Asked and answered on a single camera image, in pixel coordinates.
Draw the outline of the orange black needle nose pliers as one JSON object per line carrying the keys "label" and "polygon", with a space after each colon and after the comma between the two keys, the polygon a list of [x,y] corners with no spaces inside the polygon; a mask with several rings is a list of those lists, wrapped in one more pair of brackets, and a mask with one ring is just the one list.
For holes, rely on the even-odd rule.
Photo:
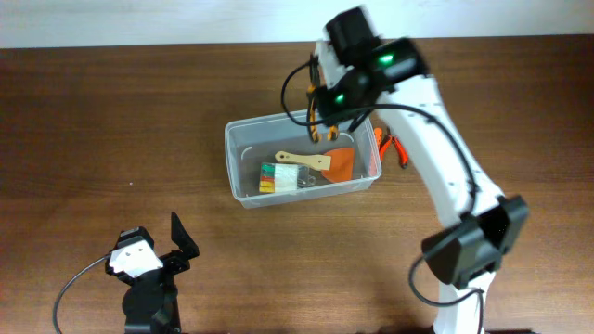
{"label": "orange black needle nose pliers", "polygon": [[321,75],[319,72],[319,63],[317,57],[313,54],[310,55],[310,65],[309,65],[309,79],[310,85],[307,88],[306,96],[308,98],[308,109],[307,109],[307,122],[309,125],[307,126],[307,133],[310,140],[316,144],[318,143],[322,136],[320,132],[317,130],[317,126],[315,125],[316,122],[316,97],[315,97],[315,90],[321,85]]}

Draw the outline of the orange perforated plastic strip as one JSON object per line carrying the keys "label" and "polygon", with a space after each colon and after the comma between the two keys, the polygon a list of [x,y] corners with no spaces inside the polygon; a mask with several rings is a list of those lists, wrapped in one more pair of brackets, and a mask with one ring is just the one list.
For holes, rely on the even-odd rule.
{"label": "orange perforated plastic strip", "polygon": [[376,145],[379,147],[382,141],[382,129],[377,127],[374,129],[374,135],[376,140]]}

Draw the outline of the clear pack of coloured clips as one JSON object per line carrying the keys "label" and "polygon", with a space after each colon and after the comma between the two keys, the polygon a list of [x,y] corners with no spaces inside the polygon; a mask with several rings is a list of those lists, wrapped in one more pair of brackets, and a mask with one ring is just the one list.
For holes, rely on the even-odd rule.
{"label": "clear pack of coloured clips", "polygon": [[263,162],[260,168],[259,192],[263,194],[291,192],[316,184],[310,169],[302,164]]}

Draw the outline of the clear plastic storage container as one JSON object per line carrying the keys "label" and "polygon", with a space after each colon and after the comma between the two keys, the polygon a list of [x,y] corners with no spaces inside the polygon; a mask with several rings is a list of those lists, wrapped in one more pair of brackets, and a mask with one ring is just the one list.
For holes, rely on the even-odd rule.
{"label": "clear plastic storage container", "polygon": [[[365,190],[381,176],[371,122],[350,132],[339,125],[335,141],[313,143],[307,130],[285,114],[230,122],[225,128],[226,166],[231,191],[246,208],[316,199]],[[313,165],[338,148],[354,151],[351,178],[334,183]]]}

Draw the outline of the orange scraper with wooden handle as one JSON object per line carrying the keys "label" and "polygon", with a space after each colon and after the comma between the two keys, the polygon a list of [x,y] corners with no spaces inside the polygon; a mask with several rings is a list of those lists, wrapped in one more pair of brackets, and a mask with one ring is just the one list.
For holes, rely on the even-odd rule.
{"label": "orange scraper with wooden handle", "polygon": [[342,183],[353,178],[355,150],[353,148],[336,148],[324,154],[300,155],[287,151],[275,154],[277,162],[298,163],[321,172],[331,183]]}

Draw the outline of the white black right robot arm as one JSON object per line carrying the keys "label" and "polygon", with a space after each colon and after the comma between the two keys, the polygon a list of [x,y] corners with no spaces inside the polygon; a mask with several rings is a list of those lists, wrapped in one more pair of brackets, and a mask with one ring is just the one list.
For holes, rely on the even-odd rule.
{"label": "white black right robot arm", "polygon": [[354,7],[325,26],[316,46],[325,83],[314,92],[326,125],[355,129],[376,114],[408,153],[427,187],[443,230],[421,242],[408,283],[427,264],[439,281],[432,301],[435,333],[484,332],[486,294],[529,214],[521,196],[506,197],[472,156],[441,98],[428,63],[409,38],[383,42],[364,9]]}

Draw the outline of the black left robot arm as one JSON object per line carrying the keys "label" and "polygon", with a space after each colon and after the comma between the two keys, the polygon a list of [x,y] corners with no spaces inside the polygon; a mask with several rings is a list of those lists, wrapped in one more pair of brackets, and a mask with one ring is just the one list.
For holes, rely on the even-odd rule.
{"label": "black left robot arm", "polygon": [[177,246],[162,256],[154,239],[139,226],[122,231],[110,251],[105,272],[129,286],[122,301],[126,333],[180,333],[178,289],[174,277],[190,269],[200,255],[175,212],[171,213],[171,240]]}

